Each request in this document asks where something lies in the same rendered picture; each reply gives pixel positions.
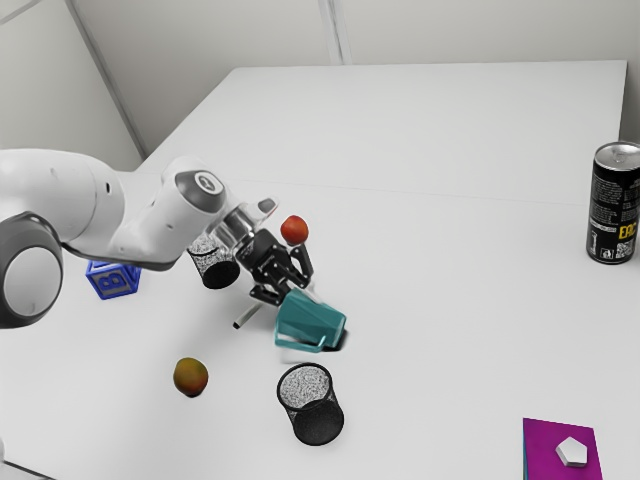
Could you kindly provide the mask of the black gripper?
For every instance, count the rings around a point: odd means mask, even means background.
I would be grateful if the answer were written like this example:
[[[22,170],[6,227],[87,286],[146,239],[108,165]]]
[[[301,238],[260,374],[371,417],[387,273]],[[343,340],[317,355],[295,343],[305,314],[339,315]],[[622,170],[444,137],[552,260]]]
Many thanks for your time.
[[[298,261],[300,271],[294,267],[290,255]],[[249,292],[253,299],[280,306],[290,290],[289,283],[302,289],[310,284],[314,269],[306,245],[296,245],[290,255],[266,229],[259,230],[238,249],[236,260],[258,283]]]

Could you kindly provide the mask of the teal faceted mug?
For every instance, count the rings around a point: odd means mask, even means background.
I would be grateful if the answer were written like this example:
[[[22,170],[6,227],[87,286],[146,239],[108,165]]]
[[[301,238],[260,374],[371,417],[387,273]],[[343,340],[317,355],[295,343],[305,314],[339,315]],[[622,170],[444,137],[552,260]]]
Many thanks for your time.
[[[315,303],[303,291],[291,290],[276,316],[274,343],[310,353],[337,350],[345,324],[342,312],[325,303]]]

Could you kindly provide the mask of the white pen black tip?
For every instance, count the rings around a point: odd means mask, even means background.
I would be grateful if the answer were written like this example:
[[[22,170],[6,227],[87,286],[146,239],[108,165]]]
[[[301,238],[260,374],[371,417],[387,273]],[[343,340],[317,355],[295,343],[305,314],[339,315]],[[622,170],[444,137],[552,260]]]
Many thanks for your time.
[[[262,305],[259,303],[255,303],[247,308],[239,317],[237,317],[232,326],[234,329],[240,329],[244,326],[260,309]]]

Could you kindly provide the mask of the red round fruit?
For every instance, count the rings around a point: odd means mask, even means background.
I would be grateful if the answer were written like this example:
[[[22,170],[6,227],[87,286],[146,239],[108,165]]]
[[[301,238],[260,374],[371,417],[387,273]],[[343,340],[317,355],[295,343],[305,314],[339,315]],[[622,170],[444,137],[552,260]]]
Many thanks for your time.
[[[309,227],[302,217],[290,215],[282,222],[280,234],[288,245],[300,245],[308,239]]]

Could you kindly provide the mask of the black mesh pen holder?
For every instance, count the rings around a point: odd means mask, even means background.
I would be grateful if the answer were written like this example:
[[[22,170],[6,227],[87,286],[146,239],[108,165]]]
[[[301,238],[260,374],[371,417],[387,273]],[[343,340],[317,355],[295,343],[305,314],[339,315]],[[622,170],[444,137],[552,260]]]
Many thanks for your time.
[[[279,379],[276,396],[303,444],[323,446],[340,435],[344,413],[324,366],[306,362],[291,367]]]
[[[187,248],[206,288],[219,290],[240,276],[240,266],[230,250],[214,236],[202,233]]]

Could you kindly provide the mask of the orange green mango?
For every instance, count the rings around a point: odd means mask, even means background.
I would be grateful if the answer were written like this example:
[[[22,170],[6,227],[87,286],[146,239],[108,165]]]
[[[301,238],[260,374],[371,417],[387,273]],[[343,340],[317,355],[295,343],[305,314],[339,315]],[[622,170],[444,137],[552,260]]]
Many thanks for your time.
[[[206,388],[209,373],[206,366],[192,357],[181,358],[174,368],[173,383],[183,395],[194,398]]]

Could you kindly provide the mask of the blue letter block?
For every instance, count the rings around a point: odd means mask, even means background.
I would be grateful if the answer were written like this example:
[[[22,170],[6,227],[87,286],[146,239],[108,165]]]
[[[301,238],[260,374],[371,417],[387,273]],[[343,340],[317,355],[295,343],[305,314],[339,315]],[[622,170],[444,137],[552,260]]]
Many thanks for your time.
[[[128,264],[89,260],[85,277],[102,300],[138,291],[142,269]]]

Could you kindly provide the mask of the magenta flat book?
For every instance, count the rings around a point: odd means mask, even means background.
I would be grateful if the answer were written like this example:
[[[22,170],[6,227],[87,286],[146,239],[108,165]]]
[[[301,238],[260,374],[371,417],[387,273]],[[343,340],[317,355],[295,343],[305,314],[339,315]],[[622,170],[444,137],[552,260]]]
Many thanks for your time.
[[[594,429],[586,426],[524,418],[523,480],[604,480]],[[566,468],[555,452],[571,436],[588,447],[584,468]]]

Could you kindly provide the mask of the white pentagon block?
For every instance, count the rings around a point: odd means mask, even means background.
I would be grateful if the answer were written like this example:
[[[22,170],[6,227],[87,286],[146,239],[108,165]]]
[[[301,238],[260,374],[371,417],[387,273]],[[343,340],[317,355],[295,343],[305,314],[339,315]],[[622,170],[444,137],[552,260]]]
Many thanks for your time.
[[[588,447],[571,436],[562,440],[555,452],[566,468],[584,468],[588,463]]]

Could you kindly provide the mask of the black drink can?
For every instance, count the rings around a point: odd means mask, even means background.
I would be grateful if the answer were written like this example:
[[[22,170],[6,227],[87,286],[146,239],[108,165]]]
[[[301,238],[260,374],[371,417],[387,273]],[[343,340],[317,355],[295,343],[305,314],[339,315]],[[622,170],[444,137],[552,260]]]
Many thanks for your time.
[[[640,232],[640,145],[618,141],[594,155],[586,251],[603,264],[629,261]]]

